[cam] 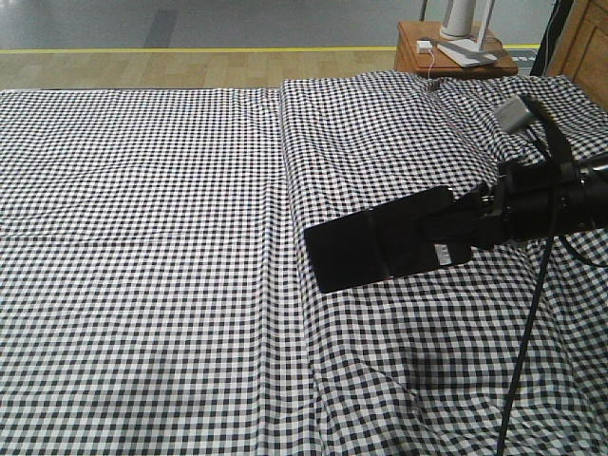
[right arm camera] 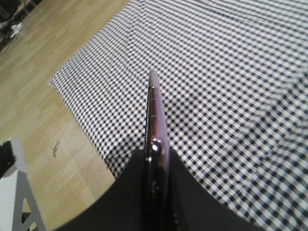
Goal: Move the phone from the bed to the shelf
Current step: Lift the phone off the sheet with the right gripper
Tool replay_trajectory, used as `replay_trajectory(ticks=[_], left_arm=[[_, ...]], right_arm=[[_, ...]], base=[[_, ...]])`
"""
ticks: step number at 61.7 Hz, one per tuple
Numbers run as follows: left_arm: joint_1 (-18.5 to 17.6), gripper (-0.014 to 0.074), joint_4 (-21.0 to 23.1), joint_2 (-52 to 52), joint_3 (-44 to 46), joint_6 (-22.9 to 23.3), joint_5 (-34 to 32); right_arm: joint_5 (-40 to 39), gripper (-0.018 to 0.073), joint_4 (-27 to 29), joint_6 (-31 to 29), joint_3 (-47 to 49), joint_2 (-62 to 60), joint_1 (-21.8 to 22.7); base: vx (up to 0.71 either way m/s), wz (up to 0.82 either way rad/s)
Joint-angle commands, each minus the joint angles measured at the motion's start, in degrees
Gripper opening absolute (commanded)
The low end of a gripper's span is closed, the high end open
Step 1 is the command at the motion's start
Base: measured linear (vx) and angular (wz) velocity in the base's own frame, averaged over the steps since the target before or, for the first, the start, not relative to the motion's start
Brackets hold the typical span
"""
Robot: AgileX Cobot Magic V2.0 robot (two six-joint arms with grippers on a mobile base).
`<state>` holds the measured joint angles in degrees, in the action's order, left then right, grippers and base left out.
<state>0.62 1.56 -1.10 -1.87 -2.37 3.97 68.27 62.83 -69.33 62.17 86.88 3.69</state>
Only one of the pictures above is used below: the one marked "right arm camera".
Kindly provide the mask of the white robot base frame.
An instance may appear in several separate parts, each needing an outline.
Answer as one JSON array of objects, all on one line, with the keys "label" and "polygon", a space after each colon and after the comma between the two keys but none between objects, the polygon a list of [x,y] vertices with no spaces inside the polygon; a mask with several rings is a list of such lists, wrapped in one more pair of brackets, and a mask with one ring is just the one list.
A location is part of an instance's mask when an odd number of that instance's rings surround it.
[{"label": "white robot base frame", "polygon": [[46,226],[27,177],[23,148],[15,138],[10,138],[15,163],[0,179],[0,229],[2,231],[27,231],[36,224],[35,231],[45,231]]}]

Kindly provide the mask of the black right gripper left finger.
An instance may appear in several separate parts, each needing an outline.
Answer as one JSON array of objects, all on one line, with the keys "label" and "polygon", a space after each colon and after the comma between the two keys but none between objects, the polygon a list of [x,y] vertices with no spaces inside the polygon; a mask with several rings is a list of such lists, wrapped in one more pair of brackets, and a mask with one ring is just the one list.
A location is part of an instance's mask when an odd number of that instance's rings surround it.
[{"label": "black right gripper left finger", "polygon": [[140,231],[144,151],[135,150],[110,188],[58,231]]}]

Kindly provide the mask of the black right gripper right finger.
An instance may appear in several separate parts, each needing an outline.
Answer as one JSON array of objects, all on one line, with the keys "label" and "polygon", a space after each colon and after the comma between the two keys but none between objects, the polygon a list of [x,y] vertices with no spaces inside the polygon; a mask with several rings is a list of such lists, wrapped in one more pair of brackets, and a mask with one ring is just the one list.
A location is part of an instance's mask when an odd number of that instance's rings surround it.
[{"label": "black right gripper right finger", "polygon": [[218,202],[170,149],[167,231],[261,231]]}]

